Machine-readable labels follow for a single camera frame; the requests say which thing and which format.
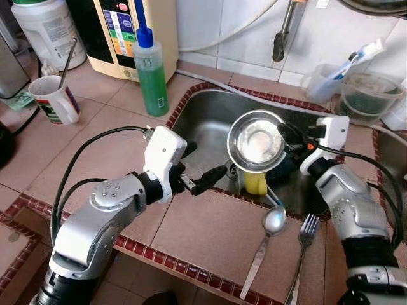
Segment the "green liquid soap bottle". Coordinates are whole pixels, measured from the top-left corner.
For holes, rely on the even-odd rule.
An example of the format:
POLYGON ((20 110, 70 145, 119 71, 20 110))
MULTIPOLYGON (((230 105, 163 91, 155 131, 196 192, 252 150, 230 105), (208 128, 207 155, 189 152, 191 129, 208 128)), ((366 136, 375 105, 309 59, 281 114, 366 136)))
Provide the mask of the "green liquid soap bottle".
POLYGON ((160 117, 169 112, 162 48, 148 27, 138 28, 135 35, 137 45, 133 49, 134 63, 146 112, 150 116, 160 117))

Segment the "white green baby spoon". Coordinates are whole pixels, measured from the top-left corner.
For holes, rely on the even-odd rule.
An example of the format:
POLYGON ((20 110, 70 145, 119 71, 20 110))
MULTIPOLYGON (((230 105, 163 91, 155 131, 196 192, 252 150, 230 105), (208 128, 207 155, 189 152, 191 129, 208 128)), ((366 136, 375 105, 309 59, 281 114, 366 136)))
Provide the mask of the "white green baby spoon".
POLYGON ((266 191, 267 191, 267 197, 270 201, 273 202, 273 204, 276 207, 284 207, 283 203, 281 200, 279 200, 279 196, 277 196, 275 194, 275 192, 273 191, 273 189, 270 188, 270 186, 266 187, 266 191))

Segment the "clear toothbrush cup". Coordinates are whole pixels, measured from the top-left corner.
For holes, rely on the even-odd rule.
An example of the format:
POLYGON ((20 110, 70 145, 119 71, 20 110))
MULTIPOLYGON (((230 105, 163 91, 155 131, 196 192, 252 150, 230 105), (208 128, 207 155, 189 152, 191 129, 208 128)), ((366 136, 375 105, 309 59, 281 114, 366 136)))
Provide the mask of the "clear toothbrush cup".
POLYGON ((313 72, 306 75, 301 81, 301 87, 308 102, 311 104, 325 104, 334 94, 337 94, 342 81, 333 79, 331 74, 340 67, 334 64, 319 64, 313 72))

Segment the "large white plastic jug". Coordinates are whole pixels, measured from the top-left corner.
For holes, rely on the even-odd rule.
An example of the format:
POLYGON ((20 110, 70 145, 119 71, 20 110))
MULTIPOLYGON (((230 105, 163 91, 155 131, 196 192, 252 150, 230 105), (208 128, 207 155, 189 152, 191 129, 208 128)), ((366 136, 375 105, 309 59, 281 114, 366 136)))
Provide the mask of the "large white plastic jug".
POLYGON ((59 72, 83 64, 86 52, 65 0, 12 0, 11 11, 44 66, 59 72), (78 43, 68 67, 67 56, 78 43))

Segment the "steel wall tap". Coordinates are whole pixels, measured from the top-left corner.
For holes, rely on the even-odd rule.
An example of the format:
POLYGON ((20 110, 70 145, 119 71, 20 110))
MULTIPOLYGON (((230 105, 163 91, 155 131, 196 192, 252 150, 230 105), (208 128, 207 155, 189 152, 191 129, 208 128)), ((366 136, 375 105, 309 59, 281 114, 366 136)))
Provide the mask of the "steel wall tap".
POLYGON ((285 17, 281 29, 274 36, 272 58, 273 61, 279 63, 284 58, 285 47, 287 44, 287 36, 289 29, 293 23, 293 18, 296 15, 297 9, 300 4, 307 2, 307 0, 289 0, 285 17))

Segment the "clear plastic small bucket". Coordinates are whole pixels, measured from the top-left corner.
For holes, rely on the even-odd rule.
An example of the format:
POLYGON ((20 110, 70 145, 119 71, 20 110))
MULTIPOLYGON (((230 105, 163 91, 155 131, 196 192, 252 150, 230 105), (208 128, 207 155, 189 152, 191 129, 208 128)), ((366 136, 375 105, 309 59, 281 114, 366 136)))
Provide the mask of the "clear plastic small bucket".
POLYGON ((359 72, 343 78, 340 101, 333 113, 348 116, 354 124, 375 124, 393 105, 405 99, 405 87, 390 76, 375 72, 359 72))

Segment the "thin steel stirrer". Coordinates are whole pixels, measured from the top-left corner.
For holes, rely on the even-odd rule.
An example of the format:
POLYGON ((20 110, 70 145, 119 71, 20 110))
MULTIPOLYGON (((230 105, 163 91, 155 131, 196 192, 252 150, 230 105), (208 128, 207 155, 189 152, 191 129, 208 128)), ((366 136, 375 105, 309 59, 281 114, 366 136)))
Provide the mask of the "thin steel stirrer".
POLYGON ((78 44, 78 38, 73 38, 71 48, 69 50, 69 55, 67 56, 66 62, 64 64, 64 69, 62 73, 59 75, 59 85, 57 86, 57 89, 60 90, 65 83, 65 78, 67 75, 67 72, 69 72, 69 66, 72 61, 73 55, 74 55, 74 50, 76 49, 76 45, 78 44))

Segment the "green paper packet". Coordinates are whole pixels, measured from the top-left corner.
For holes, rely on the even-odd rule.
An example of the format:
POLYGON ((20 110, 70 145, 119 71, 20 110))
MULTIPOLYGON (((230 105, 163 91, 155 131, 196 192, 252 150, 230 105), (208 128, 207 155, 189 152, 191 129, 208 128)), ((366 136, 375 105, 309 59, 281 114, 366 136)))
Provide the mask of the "green paper packet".
POLYGON ((8 105, 13 111, 21 111, 26 107, 29 107, 32 104, 35 104, 35 101, 29 93, 29 91, 23 89, 18 91, 14 96, 11 98, 4 98, 4 104, 8 105))

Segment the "yellow plastic bowl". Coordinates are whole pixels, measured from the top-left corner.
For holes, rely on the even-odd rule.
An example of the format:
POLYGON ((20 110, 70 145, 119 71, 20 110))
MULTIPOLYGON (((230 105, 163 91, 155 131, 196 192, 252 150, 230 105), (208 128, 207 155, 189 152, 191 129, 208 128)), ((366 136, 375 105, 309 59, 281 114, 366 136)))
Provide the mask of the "yellow plastic bowl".
POLYGON ((268 194, 266 174, 264 172, 244 172, 244 189, 248 194, 264 196, 268 194))

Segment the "grey steel container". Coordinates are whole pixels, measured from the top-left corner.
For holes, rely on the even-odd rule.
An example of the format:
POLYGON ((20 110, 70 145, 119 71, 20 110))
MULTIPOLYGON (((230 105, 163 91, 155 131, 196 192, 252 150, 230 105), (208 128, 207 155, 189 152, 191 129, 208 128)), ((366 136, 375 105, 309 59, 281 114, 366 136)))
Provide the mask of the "grey steel container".
POLYGON ((29 76, 12 52, 6 38, 0 35, 0 99, 13 98, 29 81, 29 76))

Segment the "white printed mug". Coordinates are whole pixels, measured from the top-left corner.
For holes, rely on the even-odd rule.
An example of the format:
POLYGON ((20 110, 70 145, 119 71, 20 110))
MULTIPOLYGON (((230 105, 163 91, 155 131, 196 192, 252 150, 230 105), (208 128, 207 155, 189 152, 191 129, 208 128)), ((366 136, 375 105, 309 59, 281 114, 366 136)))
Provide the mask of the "white printed mug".
POLYGON ((52 124, 72 125, 79 121, 78 101, 61 76, 35 79, 28 91, 52 124))

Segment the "round steel bowl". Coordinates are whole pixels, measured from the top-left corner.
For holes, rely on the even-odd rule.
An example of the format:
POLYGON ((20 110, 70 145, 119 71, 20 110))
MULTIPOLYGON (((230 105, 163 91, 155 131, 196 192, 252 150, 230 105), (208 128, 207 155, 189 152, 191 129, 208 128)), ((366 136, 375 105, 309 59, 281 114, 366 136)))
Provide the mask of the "round steel bowl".
POLYGON ((241 114, 226 140, 232 163, 249 173, 268 172, 279 166, 287 157, 285 140, 277 130, 282 123, 272 111, 258 109, 241 114))

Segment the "black kettle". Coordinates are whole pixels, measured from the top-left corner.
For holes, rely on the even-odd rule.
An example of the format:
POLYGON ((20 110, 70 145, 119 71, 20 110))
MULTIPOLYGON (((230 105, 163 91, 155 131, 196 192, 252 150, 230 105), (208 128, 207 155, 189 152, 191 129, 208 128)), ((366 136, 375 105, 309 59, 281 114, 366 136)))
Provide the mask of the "black kettle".
POLYGON ((17 136, 0 122, 0 169, 6 166, 17 151, 17 136))

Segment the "blue white toothbrush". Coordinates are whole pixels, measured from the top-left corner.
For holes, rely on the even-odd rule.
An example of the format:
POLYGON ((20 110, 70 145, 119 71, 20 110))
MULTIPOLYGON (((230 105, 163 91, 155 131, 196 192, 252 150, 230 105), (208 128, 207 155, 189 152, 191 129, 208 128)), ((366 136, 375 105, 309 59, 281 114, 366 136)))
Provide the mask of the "blue white toothbrush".
POLYGON ((348 74, 349 70, 357 64, 366 63, 375 58, 376 55, 384 51, 383 40, 378 38, 372 43, 365 44, 363 47, 353 52, 348 61, 340 66, 337 70, 328 75, 328 79, 343 79, 348 74))

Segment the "steel fork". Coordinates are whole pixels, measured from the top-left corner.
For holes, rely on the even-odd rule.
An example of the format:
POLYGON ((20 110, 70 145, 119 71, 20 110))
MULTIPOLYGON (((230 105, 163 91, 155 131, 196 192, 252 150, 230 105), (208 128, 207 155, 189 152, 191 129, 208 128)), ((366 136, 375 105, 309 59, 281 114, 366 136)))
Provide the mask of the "steel fork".
POLYGON ((308 247, 313 244, 314 236, 316 235, 318 227, 318 217, 314 214, 309 213, 302 223, 299 233, 299 243, 300 243, 300 256, 297 262, 296 275, 294 276, 293 284, 289 288, 287 293, 287 299, 284 305, 297 305, 299 287, 301 282, 301 270, 303 266, 303 256, 305 256, 308 247))

